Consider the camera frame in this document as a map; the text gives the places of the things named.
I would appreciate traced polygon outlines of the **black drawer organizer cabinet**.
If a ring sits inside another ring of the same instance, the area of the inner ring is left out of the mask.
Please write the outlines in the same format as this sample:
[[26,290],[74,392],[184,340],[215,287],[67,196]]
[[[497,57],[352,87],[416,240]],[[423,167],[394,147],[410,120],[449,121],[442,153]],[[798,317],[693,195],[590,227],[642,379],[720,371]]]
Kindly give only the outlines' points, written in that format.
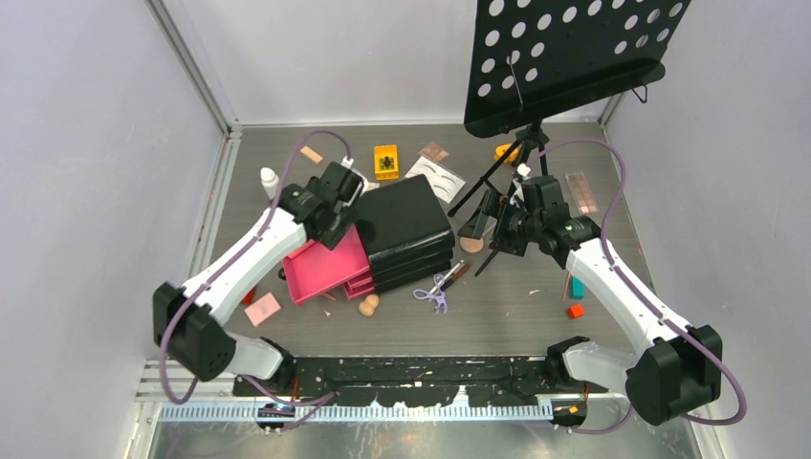
[[365,192],[355,209],[377,294],[451,268],[455,236],[426,176]]

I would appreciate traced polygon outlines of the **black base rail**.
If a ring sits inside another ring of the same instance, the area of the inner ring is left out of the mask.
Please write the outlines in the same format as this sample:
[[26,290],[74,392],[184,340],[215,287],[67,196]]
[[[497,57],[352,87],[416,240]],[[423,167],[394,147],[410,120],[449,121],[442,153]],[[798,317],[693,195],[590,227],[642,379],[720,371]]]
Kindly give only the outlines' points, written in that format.
[[584,392],[583,382],[555,380],[543,358],[395,357],[295,358],[256,385],[235,380],[237,397],[293,396],[313,400],[332,394],[330,405],[446,406],[465,394],[470,405],[524,406],[537,395]]

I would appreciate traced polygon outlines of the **orange beauty blender sponge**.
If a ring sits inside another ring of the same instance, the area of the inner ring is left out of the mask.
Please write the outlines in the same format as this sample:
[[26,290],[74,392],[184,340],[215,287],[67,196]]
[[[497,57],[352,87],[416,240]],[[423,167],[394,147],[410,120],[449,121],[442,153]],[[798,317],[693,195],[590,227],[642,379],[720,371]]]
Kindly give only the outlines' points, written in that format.
[[377,295],[368,295],[359,304],[359,312],[365,317],[372,317],[379,305],[380,298]]

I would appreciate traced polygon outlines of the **pink lip pencil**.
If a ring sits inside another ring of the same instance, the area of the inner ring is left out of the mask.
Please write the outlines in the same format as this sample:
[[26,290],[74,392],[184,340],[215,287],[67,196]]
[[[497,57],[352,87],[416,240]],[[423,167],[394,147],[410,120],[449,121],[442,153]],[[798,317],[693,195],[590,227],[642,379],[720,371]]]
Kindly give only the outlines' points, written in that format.
[[566,279],[564,281],[563,292],[561,295],[561,301],[565,302],[569,299],[569,289],[571,283],[572,275],[570,273],[567,274]]

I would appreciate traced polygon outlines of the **pink top drawer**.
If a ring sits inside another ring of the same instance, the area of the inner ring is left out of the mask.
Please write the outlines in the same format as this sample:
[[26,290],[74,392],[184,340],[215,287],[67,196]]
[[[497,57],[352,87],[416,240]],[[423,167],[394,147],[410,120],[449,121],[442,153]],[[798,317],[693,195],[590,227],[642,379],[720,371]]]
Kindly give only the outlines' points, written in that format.
[[368,256],[355,226],[328,249],[316,241],[285,256],[282,269],[291,300],[296,306],[370,272]]

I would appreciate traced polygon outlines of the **red block left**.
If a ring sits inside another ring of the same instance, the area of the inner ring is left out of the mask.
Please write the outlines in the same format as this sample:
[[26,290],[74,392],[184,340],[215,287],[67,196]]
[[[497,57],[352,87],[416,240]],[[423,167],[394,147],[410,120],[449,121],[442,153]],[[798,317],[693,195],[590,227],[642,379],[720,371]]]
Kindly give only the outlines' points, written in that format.
[[256,287],[251,288],[245,297],[242,299],[241,303],[246,306],[250,306],[255,298],[256,295]]

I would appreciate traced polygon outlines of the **yellow toy block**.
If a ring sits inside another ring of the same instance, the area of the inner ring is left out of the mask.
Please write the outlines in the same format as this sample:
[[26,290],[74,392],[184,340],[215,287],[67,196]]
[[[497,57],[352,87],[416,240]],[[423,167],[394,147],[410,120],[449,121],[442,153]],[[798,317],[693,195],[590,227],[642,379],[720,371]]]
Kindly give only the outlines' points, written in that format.
[[400,178],[398,147],[395,144],[377,145],[373,150],[374,175],[377,181]]

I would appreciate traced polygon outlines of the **black makeup brush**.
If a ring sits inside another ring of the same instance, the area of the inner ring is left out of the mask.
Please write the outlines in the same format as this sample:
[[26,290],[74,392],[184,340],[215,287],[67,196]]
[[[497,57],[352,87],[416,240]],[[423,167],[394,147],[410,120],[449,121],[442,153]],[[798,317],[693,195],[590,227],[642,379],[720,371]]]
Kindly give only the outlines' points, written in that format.
[[501,254],[501,251],[491,250],[487,258],[481,263],[481,265],[475,271],[474,275],[478,277],[480,274],[482,274],[499,254]]

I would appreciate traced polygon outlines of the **red lip gloss tube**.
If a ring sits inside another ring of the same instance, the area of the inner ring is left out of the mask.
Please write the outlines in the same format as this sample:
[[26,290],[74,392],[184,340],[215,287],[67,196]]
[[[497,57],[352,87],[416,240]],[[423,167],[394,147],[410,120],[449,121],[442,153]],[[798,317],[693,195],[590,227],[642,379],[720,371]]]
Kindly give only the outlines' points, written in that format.
[[446,280],[440,290],[442,292],[446,291],[456,280],[458,280],[469,268],[470,264],[465,264],[462,266],[458,271],[456,271],[448,280]]

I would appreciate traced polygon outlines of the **round orange powder puff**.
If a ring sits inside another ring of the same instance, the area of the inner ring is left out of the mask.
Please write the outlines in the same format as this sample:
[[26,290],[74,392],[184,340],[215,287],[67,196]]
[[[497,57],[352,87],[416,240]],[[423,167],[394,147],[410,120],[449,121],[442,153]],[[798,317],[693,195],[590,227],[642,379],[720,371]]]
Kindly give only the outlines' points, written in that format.
[[460,237],[459,245],[462,251],[467,253],[478,253],[484,249],[485,243],[482,238]]

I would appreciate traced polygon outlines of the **false eyelash card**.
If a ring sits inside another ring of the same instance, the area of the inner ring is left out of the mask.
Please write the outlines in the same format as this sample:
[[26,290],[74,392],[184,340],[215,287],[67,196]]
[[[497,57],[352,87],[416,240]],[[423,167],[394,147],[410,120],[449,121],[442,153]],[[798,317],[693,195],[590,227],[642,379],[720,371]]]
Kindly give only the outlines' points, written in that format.
[[406,173],[406,178],[423,175],[427,178],[435,196],[450,204],[463,189],[466,182],[454,172],[430,159],[421,156]]

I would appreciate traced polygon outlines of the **long eyeshadow palette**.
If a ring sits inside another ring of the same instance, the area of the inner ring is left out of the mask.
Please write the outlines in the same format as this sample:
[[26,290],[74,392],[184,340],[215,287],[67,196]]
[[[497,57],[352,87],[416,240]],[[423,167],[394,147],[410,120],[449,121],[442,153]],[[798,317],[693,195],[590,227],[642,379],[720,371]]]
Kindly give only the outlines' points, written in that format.
[[567,173],[565,180],[580,214],[593,214],[599,211],[594,193],[582,172]]

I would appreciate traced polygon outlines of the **white makeup pencil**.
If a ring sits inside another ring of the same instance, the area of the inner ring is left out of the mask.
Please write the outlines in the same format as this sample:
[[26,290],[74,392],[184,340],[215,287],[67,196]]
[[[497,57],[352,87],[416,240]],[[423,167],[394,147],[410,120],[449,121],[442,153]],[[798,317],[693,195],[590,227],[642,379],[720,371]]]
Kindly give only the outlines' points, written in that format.
[[455,273],[457,273],[465,265],[465,260],[460,259],[447,273],[443,274],[439,280],[439,286],[442,286],[448,281]]

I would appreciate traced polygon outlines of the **white bottle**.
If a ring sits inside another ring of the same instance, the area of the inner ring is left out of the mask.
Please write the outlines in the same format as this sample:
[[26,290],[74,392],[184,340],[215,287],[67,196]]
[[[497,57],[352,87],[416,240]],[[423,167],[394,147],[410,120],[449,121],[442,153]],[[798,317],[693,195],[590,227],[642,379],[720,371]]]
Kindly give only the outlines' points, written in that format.
[[260,183],[268,199],[272,202],[280,186],[279,176],[270,167],[262,167],[260,169]]

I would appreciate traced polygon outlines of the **pink lower drawers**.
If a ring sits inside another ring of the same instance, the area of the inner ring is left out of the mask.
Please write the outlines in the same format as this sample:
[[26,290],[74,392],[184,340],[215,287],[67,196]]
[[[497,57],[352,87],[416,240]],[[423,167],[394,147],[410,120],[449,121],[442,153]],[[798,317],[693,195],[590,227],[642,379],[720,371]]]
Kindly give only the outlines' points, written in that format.
[[343,283],[348,299],[368,295],[375,291],[373,276],[370,273],[359,274]]

